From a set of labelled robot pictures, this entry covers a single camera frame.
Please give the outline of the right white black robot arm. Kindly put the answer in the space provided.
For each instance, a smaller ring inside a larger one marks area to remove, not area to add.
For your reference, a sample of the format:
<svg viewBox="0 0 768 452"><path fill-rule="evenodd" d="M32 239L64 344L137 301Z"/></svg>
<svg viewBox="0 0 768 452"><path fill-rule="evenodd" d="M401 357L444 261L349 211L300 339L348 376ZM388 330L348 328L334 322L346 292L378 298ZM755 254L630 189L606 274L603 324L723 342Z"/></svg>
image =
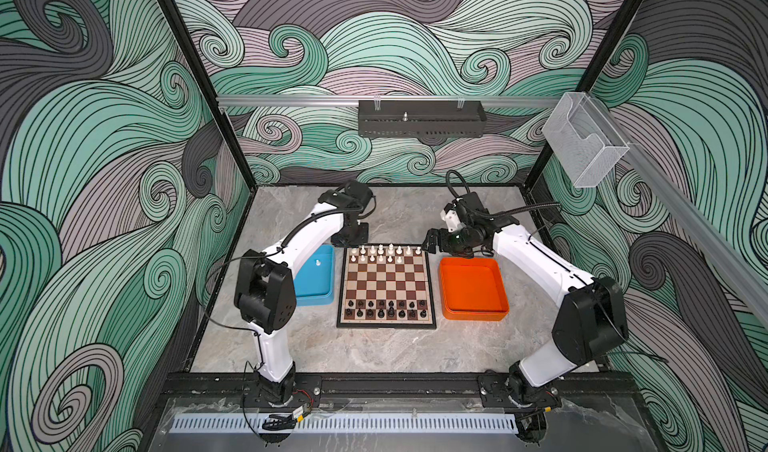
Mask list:
<svg viewBox="0 0 768 452"><path fill-rule="evenodd" d="M452 257L501 257L543 289L557 307L551 338L510 367L507 390L517 402L625 344L629 339L625 302L618 283L595 277L557 256L533 237L517 215L519 207L492 213L456 170L445 174L453 200L441 211L445 226L427 232L422 248Z"/></svg>

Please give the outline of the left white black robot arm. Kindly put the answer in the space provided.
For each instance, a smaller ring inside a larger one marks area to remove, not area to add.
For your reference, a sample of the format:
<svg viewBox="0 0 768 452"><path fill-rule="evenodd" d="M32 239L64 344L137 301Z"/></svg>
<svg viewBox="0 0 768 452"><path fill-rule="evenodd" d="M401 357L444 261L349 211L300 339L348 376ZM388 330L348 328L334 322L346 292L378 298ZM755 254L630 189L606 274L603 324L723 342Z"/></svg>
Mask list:
<svg viewBox="0 0 768 452"><path fill-rule="evenodd" d="M310 213L283 238L240 260L234 306L253 334L259 358L258 390L272 403L290 400L296 365L285 327L297 307L294 279L324 245L351 247L368 241L365 210L375 201L369 186L352 180L323 192Z"/></svg>

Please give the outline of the folding chess board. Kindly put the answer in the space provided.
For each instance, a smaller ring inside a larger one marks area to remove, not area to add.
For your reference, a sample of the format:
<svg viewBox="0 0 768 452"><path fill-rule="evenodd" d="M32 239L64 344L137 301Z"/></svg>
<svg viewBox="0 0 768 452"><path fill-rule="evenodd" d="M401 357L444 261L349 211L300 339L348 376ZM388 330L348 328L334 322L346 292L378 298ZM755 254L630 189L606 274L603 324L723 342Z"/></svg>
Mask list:
<svg viewBox="0 0 768 452"><path fill-rule="evenodd" d="M428 253L408 244L346 248L337 326L434 330L437 320Z"/></svg>

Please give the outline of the orange plastic tray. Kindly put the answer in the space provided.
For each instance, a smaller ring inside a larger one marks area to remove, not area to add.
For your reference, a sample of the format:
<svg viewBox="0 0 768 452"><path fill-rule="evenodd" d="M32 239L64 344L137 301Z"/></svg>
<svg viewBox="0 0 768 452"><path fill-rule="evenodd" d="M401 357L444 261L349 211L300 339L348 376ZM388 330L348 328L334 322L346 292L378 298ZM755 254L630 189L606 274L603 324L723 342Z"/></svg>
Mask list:
<svg viewBox="0 0 768 452"><path fill-rule="evenodd" d="M448 320L501 321L509 313L494 259L445 257L439 263L439 283L442 313Z"/></svg>

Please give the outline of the blue plastic tray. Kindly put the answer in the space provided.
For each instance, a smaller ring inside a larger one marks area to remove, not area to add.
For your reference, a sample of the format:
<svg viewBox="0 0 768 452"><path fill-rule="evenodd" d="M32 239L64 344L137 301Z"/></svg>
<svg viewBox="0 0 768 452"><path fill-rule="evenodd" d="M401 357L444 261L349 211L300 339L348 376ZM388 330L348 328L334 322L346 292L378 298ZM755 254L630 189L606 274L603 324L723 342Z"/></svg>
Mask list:
<svg viewBox="0 0 768 452"><path fill-rule="evenodd" d="M319 259L321 266L316 266ZM335 251L332 245L321 245L304 263L294 279L299 307L324 306L334 297Z"/></svg>

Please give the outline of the black perforated wall shelf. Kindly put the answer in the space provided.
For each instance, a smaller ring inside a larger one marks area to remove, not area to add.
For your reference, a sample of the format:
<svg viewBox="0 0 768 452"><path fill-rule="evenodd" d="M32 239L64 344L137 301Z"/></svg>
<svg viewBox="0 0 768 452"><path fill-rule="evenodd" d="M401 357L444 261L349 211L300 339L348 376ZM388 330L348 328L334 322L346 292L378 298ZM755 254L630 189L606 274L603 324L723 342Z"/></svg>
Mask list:
<svg viewBox="0 0 768 452"><path fill-rule="evenodd" d="M358 132L366 138L416 138L429 143L481 137L488 123L479 101L463 105L450 102L361 101L357 108Z"/></svg>

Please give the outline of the clear acrylic wall holder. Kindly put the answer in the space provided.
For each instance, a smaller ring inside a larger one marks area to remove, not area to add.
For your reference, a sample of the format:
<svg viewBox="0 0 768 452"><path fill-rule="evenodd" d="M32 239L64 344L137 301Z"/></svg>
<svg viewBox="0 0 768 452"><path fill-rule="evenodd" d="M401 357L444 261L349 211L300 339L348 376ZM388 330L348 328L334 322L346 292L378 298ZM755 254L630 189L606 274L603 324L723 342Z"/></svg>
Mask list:
<svg viewBox="0 0 768 452"><path fill-rule="evenodd" d="M565 93L542 131L577 189L595 188L629 151L609 109L585 92Z"/></svg>

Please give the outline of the aluminium wall rail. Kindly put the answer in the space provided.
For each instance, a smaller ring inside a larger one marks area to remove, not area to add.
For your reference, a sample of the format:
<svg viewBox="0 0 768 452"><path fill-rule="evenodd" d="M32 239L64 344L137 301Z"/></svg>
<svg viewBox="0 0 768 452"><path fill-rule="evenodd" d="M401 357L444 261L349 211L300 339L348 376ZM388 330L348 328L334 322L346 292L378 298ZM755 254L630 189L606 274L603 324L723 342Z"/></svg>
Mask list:
<svg viewBox="0 0 768 452"><path fill-rule="evenodd" d="M308 95L308 94L246 94L219 95L221 107L355 107L361 101L383 102L450 102L463 105L468 101L479 101L490 108L550 108L560 101L554 97L525 96L382 96L382 95Z"/></svg>

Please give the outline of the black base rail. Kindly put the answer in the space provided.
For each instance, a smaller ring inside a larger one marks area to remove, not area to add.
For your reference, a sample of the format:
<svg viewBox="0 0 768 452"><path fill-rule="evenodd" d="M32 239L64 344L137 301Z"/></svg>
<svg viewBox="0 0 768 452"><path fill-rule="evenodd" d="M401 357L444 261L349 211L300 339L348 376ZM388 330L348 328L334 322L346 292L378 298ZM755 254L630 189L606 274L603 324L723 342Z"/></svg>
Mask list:
<svg viewBox="0 0 768 452"><path fill-rule="evenodd" d="M507 372L453 373L319 373L298 372L287 380L303 397L499 397L511 387ZM253 372L172 373L162 386L164 395L233 395L259 390ZM624 372L569 373L550 383L550 393L631 394L637 390L630 374Z"/></svg>

